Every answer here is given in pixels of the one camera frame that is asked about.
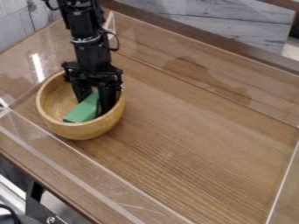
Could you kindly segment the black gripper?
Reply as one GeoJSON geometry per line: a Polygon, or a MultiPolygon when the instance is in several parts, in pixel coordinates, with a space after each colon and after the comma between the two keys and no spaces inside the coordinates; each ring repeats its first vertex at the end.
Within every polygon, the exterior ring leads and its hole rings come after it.
{"type": "Polygon", "coordinates": [[[74,38],[76,60],[63,62],[66,80],[71,83],[78,102],[98,88],[98,114],[103,116],[116,105],[123,85],[123,70],[112,65],[111,53],[119,46],[110,45],[108,38],[74,38]]]}

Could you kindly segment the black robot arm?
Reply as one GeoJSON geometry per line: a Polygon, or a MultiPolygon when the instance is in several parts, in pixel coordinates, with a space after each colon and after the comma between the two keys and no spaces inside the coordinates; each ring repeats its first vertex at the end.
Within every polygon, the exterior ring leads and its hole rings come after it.
{"type": "Polygon", "coordinates": [[[64,61],[64,79],[71,83],[79,102],[98,89],[96,116],[103,116],[116,105],[123,85],[123,70],[112,65],[111,53],[119,50],[108,42],[104,11],[98,0],[42,0],[51,11],[59,11],[70,30],[76,60],[64,61]]]}

